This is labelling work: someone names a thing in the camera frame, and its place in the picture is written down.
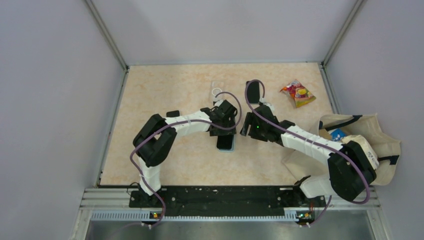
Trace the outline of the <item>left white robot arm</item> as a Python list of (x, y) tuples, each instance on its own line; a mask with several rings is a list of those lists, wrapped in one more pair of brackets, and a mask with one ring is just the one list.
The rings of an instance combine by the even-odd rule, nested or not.
[(161, 164), (168, 157), (178, 138), (195, 133), (209, 133), (211, 137), (233, 136), (236, 133), (238, 109), (227, 100), (219, 100), (213, 107), (174, 117), (152, 115), (132, 144), (130, 161), (139, 171), (141, 200), (149, 207), (160, 202)]

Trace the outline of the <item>black phone white edge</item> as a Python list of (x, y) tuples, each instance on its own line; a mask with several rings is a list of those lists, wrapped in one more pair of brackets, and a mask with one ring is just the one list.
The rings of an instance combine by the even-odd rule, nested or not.
[(181, 114), (180, 114), (180, 111), (179, 110), (172, 110), (172, 111), (168, 111), (167, 113), (166, 113), (166, 117), (167, 118), (176, 118), (176, 117), (179, 117)]

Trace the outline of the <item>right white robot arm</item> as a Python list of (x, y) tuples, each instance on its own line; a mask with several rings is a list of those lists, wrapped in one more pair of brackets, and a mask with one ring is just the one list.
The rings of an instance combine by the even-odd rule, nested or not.
[(313, 198), (324, 195), (337, 195), (357, 205), (371, 198), (370, 184), (377, 177), (376, 168), (364, 147), (354, 140), (331, 141), (289, 120), (278, 121), (266, 104), (246, 114), (240, 134), (295, 150), (327, 168), (325, 173), (308, 174), (300, 180), (299, 189), (293, 192), (299, 206), (307, 206)]

